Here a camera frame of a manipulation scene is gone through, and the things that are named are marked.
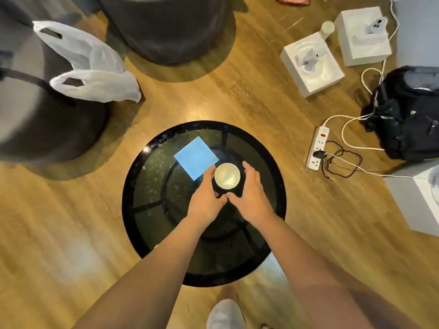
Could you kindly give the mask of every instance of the person's right hand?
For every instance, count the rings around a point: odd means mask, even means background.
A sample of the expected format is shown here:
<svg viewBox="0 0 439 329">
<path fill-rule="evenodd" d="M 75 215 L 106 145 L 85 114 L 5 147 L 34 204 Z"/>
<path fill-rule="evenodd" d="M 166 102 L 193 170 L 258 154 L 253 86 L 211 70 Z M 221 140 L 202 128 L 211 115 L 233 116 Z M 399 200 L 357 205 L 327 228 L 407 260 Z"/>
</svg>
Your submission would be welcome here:
<svg viewBox="0 0 439 329">
<path fill-rule="evenodd" d="M 243 218 L 257 228 L 261 221 L 273 217 L 274 212 L 264 193 L 259 172 L 246 161 L 243 161 L 242 165 L 245 168 L 242 197 L 237 197 L 234 193 L 227 193 L 227 197 L 238 208 Z"/>
</svg>

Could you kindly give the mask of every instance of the power outlet socket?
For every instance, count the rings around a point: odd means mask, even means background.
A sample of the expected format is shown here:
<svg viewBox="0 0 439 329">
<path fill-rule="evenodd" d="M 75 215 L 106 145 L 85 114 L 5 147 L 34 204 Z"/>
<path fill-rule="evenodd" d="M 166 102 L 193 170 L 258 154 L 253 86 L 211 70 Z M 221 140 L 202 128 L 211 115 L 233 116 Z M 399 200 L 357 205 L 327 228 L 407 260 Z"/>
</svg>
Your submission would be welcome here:
<svg viewBox="0 0 439 329">
<path fill-rule="evenodd" d="M 328 139 L 328 136 L 329 136 L 328 127 L 324 127 L 324 126 L 317 127 L 316 133 L 314 134 L 313 143 L 311 144 L 308 160 L 306 161 L 306 168 L 309 168 L 310 170 L 314 170 L 314 171 L 319 170 L 322 160 L 320 158 L 315 158 L 313 154 L 316 151 L 325 150 L 325 144 Z"/>
</svg>

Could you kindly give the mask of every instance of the wooden floor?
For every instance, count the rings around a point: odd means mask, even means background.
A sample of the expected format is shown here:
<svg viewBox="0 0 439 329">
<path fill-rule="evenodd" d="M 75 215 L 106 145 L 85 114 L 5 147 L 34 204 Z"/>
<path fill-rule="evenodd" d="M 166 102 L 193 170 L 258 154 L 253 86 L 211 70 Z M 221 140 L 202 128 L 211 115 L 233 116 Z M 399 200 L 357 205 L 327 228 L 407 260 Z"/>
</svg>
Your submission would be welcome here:
<svg viewBox="0 0 439 329">
<path fill-rule="evenodd" d="M 121 53 L 145 99 L 113 104 L 99 143 L 75 160 L 47 167 L 0 164 L 3 329 L 68 329 L 139 261 L 121 216 L 126 174 L 154 136 L 192 120 L 227 122 L 255 136 L 284 177 L 288 224 L 420 327 L 439 328 L 439 238 L 409 229 L 381 178 L 357 173 L 329 181 L 304 168 L 317 125 L 334 114 L 359 115 L 368 100 L 359 75 L 369 65 L 343 66 L 340 83 L 304 99 L 279 57 L 283 46 L 318 31 L 341 10 L 382 5 L 388 13 L 385 0 L 312 0 L 303 7 L 233 0 L 232 5 L 215 47 L 178 68 L 137 56 L 107 33 L 102 14 L 79 23 Z M 343 65 L 336 35 L 329 45 Z M 394 63 L 392 57 L 389 69 Z M 376 80 L 373 73 L 367 76 L 368 83 Z M 344 121 L 329 124 L 338 142 Z M 351 124 L 346 137 L 354 145 L 377 146 L 375 136 L 358 124 Z M 381 152 L 361 154 L 369 170 L 398 164 Z M 219 291 L 182 287 L 169 328 L 204 328 Z M 276 329 L 308 327 L 272 255 L 238 282 L 238 303 L 249 328 L 262 322 Z"/>
</svg>

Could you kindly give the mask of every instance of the person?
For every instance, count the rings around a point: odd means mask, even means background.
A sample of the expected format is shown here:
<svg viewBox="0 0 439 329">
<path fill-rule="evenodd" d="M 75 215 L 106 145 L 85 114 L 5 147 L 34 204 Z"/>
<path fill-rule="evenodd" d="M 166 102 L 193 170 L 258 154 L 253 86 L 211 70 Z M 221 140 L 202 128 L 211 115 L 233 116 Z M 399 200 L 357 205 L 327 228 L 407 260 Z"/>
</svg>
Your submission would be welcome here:
<svg viewBox="0 0 439 329">
<path fill-rule="evenodd" d="M 275 215 L 259 172 L 246 162 L 243 166 L 246 176 L 242 197 L 227 193 L 220 198 L 212 187 L 215 166 L 211 166 L 190 200 L 187 216 L 73 328 L 166 328 L 198 239 L 227 201 L 265 238 L 315 328 L 374 328 L 349 290 L 329 270 L 325 258 Z M 212 310 L 206 328 L 246 327 L 238 305 L 225 299 Z"/>
</svg>

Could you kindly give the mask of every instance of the white plastic bag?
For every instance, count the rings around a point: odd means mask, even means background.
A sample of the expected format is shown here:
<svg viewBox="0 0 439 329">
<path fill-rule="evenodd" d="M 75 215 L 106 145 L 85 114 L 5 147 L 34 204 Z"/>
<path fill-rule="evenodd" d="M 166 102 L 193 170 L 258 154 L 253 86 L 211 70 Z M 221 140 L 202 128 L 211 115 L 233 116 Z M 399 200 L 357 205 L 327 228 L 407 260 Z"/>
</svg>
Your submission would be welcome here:
<svg viewBox="0 0 439 329">
<path fill-rule="evenodd" d="M 51 79 L 50 85 L 56 91 L 101 103 L 125 99 L 139 102 L 141 93 L 136 78 L 110 46 L 89 33 L 57 22 L 33 21 L 33 30 L 72 64 L 72 71 Z M 84 85 L 63 84 L 68 78 L 80 79 Z"/>
</svg>

